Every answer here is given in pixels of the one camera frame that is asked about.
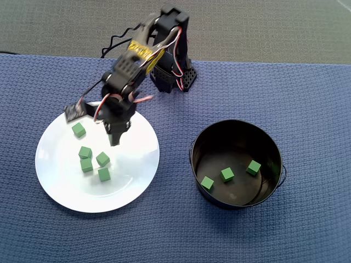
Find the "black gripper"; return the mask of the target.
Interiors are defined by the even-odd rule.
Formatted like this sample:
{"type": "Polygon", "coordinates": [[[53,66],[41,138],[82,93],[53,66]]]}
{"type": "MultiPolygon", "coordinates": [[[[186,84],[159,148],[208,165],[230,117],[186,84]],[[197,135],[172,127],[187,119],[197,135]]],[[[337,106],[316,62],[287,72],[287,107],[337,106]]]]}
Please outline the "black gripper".
{"type": "Polygon", "coordinates": [[[130,128],[134,114],[135,103],[118,94],[106,94],[95,111],[95,120],[103,122],[106,133],[111,134],[111,146],[117,146],[121,133],[130,128]]]}

